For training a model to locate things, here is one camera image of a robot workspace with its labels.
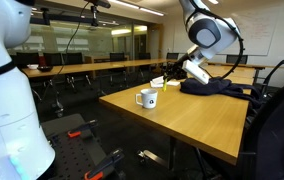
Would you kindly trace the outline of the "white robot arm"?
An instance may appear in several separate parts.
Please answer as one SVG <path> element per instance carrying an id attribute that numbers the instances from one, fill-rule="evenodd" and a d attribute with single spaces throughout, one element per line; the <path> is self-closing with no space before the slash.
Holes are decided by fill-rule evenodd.
<path id="1" fill-rule="evenodd" d="M 211 59 L 235 41 L 239 42 L 239 55 L 243 54 L 243 39 L 232 18 L 222 18 L 209 10 L 201 0 L 179 0 L 183 22 L 193 46 L 164 72 L 167 80 L 189 73 L 207 82 L 208 75 L 200 68 L 205 59 Z"/>

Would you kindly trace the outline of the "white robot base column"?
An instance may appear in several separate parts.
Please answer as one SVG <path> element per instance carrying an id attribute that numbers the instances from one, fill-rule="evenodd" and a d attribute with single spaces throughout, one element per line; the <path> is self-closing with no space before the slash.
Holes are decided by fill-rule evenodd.
<path id="1" fill-rule="evenodd" d="M 8 50 L 30 36 L 35 0 L 0 0 L 0 180 L 37 180 L 53 163 L 28 77 Z"/>

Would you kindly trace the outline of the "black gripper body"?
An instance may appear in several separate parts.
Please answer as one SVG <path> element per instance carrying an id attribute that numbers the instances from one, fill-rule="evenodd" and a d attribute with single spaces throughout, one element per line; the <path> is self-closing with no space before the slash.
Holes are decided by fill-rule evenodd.
<path id="1" fill-rule="evenodd" d="M 166 67 L 166 78 L 167 79 L 185 79 L 187 73 L 182 69 L 183 62 L 189 60 L 189 56 L 184 54 L 176 62 L 169 62 Z"/>

